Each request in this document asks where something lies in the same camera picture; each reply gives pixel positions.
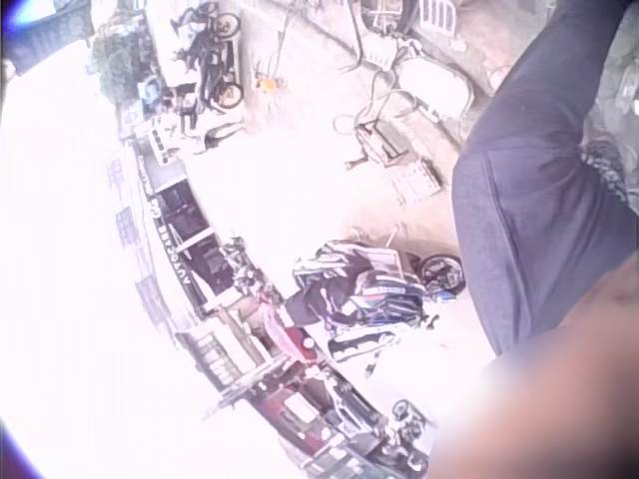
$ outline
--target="concrete ground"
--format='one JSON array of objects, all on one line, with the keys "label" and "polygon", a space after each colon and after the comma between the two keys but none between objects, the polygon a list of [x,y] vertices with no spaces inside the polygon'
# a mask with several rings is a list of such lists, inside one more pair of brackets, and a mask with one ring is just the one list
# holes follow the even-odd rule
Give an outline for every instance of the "concrete ground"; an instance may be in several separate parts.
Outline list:
[{"label": "concrete ground", "polygon": [[[420,32],[433,55],[466,72],[477,86],[477,106],[467,119],[446,123],[457,142],[494,94],[489,75],[499,69],[507,72],[542,28],[544,2],[521,0],[517,6],[485,0],[476,11],[464,12],[457,40],[465,43],[465,50],[459,43]],[[182,1],[170,2],[162,6],[162,16],[178,16],[185,7]],[[337,70],[352,62],[343,47],[353,44],[345,11],[327,5],[321,16],[311,17],[330,26],[342,47],[302,20],[293,20],[276,74],[283,87],[265,96],[252,87],[253,69],[260,64],[265,73],[270,60],[273,64],[284,12],[266,0],[238,0],[224,9],[240,13],[243,21],[240,62],[248,133],[186,159],[192,188],[221,237],[244,237],[252,259],[284,294],[295,291],[291,269],[297,257],[312,254],[327,240],[348,237],[353,228],[383,240],[399,226],[397,247],[419,254],[456,252],[449,185],[457,149],[420,113],[398,122],[409,131],[415,149],[441,172],[445,187],[440,193],[403,207],[392,186],[392,169],[368,164],[347,172],[343,167],[359,157],[359,147],[352,135],[336,133],[332,123],[366,106],[372,78],[366,68],[348,74]],[[513,29],[513,24],[521,28]],[[627,43],[635,39],[630,34],[625,41],[617,45],[619,58],[628,56]],[[403,106],[395,98],[384,114],[396,115]],[[442,321],[436,331],[415,333],[387,351],[370,380],[361,375],[365,361],[344,368],[381,410],[406,397],[440,419],[466,380],[492,359],[467,293],[455,304],[441,306],[439,313]]]}]

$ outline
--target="cable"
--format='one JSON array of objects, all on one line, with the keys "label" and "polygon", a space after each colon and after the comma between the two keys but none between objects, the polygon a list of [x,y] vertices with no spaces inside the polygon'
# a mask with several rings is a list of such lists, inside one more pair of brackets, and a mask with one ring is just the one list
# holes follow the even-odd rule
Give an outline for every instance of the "cable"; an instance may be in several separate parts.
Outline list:
[{"label": "cable", "polygon": [[287,11],[287,16],[284,19],[284,27],[282,28],[282,33],[280,34],[280,39],[278,40],[278,49],[276,50],[276,53],[275,53],[276,65],[273,68],[273,72],[268,73],[269,77],[271,78],[276,77],[278,68],[280,67],[280,57],[282,56],[282,49],[284,47],[284,40],[287,36],[287,29],[289,28],[289,25],[291,24],[291,20],[293,20],[293,16],[295,13],[296,13],[295,10],[290,7]]},{"label": "cable", "polygon": [[[381,106],[377,110],[377,114],[373,118],[373,121],[379,120],[379,118],[381,117],[381,113],[382,113],[384,107],[388,103],[388,100],[390,99],[390,96],[393,95],[393,94],[408,95],[410,97],[410,99],[412,100],[412,106],[410,108],[402,111],[402,112],[397,113],[396,115],[393,115],[392,116],[393,119],[405,117],[406,115],[414,112],[417,109],[417,107],[418,107],[417,99],[410,92],[407,92],[406,90],[401,90],[401,89],[395,88],[398,79],[397,79],[397,74],[393,70],[390,70],[388,72],[392,76],[392,81],[389,82],[390,83],[390,89],[386,93],[384,93],[383,95],[375,97],[375,82],[377,81],[377,78],[379,78],[383,73],[385,73],[383,70],[377,69],[377,71],[372,76],[372,81],[370,83],[370,95],[368,96],[368,104],[364,108],[359,110],[359,112],[357,112],[355,115],[341,114],[341,115],[337,115],[333,119],[332,128],[334,129],[334,131],[337,134],[339,134],[339,135],[350,135],[350,134],[352,134],[352,132],[354,131],[355,127],[361,123],[361,121],[360,121],[361,118],[367,116],[370,113],[370,111],[373,109],[374,104],[376,102],[382,101]],[[337,122],[340,119],[343,119],[343,118],[352,119],[352,126],[350,127],[349,131],[341,131],[339,129],[339,127],[337,126]]]}]

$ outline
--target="yellow object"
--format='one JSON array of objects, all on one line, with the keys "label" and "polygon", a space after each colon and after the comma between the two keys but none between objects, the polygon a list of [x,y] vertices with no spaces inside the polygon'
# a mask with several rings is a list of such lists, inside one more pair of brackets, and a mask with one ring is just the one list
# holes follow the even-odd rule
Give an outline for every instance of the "yellow object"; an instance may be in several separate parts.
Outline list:
[{"label": "yellow object", "polygon": [[279,82],[275,78],[264,78],[258,80],[258,88],[262,93],[272,93],[279,87]]}]

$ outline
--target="clothing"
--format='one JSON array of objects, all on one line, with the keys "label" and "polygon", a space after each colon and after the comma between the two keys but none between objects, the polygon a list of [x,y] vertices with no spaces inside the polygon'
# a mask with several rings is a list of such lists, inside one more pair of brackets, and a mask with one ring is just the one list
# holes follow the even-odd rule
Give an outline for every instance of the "clothing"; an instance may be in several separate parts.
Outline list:
[{"label": "clothing", "polygon": [[224,43],[217,42],[207,30],[199,32],[194,37],[189,48],[184,52],[185,64],[188,70],[193,70],[196,63],[201,67],[203,63],[211,63],[211,56],[215,53],[222,55]]},{"label": "clothing", "polygon": [[225,66],[220,63],[219,60],[218,63],[213,63],[214,58],[219,59],[220,57],[214,55],[213,52],[207,51],[207,53],[205,53],[198,62],[200,81],[196,86],[198,95],[196,113],[199,115],[202,115],[206,108],[209,108],[211,104],[211,96],[224,75]]},{"label": "clothing", "polygon": [[287,317],[296,327],[324,321],[338,313],[355,289],[356,277],[319,279],[300,289],[284,304]]},{"label": "clothing", "polygon": [[630,0],[563,0],[454,170],[468,289],[497,355],[559,325],[636,249],[638,217],[581,161],[584,120]]},{"label": "clothing", "polygon": [[584,162],[597,170],[606,188],[628,205],[623,160],[617,146],[611,142],[599,140],[589,143],[584,150]]}]

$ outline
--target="person's arm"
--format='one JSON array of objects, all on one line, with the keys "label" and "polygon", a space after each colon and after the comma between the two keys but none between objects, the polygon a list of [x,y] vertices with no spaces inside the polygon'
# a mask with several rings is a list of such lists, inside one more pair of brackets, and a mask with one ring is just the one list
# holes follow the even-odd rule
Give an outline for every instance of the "person's arm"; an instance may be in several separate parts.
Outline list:
[{"label": "person's arm", "polygon": [[619,454],[639,457],[639,308],[601,301],[586,314],[547,333],[533,365],[442,430],[428,479],[605,478]]}]

